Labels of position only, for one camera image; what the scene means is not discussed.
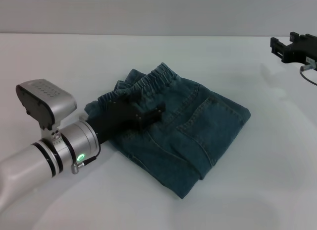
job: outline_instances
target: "background wall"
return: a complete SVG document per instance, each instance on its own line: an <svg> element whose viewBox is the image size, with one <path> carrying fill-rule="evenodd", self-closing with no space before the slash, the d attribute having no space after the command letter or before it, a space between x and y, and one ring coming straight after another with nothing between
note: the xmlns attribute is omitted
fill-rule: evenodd
<svg viewBox="0 0 317 230"><path fill-rule="evenodd" d="M317 0L0 0L0 32L317 34Z"/></svg>

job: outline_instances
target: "blue denim jeans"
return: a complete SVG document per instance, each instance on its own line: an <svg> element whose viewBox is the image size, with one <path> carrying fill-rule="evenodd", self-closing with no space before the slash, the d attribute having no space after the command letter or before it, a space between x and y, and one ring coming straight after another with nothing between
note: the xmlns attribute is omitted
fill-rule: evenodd
<svg viewBox="0 0 317 230"><path fill-rule="evenodd" d="M110 142L180 198L205 177L251 116L245 107L179 77L164 63L148 75L131 70L114 91L87 104L85 111L94 117L107 109L107 101L137 92L141 98L133 105L141 112L166 103L162 120Z"/></svg>

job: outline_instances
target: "denim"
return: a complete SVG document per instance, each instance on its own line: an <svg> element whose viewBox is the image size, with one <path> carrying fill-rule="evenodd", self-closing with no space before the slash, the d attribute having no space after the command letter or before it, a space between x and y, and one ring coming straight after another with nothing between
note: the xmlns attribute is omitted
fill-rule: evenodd
<svg viewBox="0 0 317 230"><path fill-rule="evenodd" d="M203 85L181 78L166 64L148 75L131 70L85 107L89 117L107 110L107 101L141 92L132 105L141 112L165 102L162 120L143 132L128 130L110 142L181 199L227 150L251 114L245 107Z"/></svg>

